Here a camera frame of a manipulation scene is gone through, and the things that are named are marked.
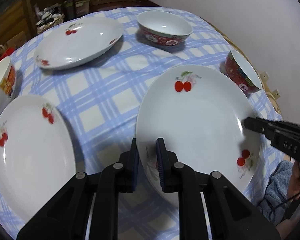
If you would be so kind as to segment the person right hand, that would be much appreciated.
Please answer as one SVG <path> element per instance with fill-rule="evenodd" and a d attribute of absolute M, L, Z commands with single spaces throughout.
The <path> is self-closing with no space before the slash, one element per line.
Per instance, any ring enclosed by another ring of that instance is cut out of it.
<path fill-rule="evenodd" d="M 292 175 L 289 180 L 288 190 L 287 190 L 287 198 L 291 198 L 294 195 L 300 192 L 300 169 L 299 163 L 297 161 L 294 162 L 292 168 Z M 281 239 L 285 239 L 296 227 L 297 223 L 300 220 L 300 216 L 295 217 L 294 219 L 285 219 L 280 224 L 276 226 L 277 231 L 280 234 Z"/>

